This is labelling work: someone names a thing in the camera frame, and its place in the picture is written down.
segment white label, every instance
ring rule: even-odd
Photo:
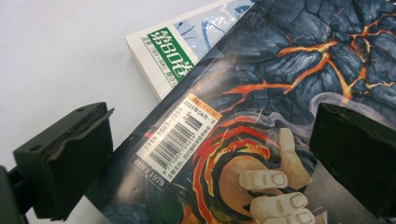
[[[220,118],[220,113],[190,94],[139,148],[136,155],[141,160],[130,163],[157,186],[165,183],[158,175],[170,183]],[[156,171],[155,180],[150,178],[151,169]]]

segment white surface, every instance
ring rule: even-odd
[[[116,108],[110,122],[119,146],[157,104],[124,37],[210,2],[0,0],[0,164],[10,170],[15,148],[102,101]],[[49,223],[33,210],[27,216]],[[83,198],[65,223],[107,221]]]

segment clamp jaw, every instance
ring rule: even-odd
[[[396,217],[396,131],[351,109],[320,104],[314,155],[376,217]]]
[[[14,150],[17,166],[0,166],[0,220],[27,223],[38,218],[66,220],[113,152],[106,103],[72,111]]]

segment book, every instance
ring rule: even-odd
[[[219,0],[127,35],[129,49],[152,92],[161,101],[251,7],[251,0]],[[173,49],[153,41],[166,32]]]
[[[320,103],[396,129],[394,24],[391,1],[256,2],[86,195],[113,223],[386,223],[309,141]]]

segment cover illustration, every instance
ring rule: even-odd
[[[387,0],[256,2],[87,196],[113,223],[385,223],[308,143],[322,102],[396,128],[395,10]],[[170,43],[166,32],[149,37]]]

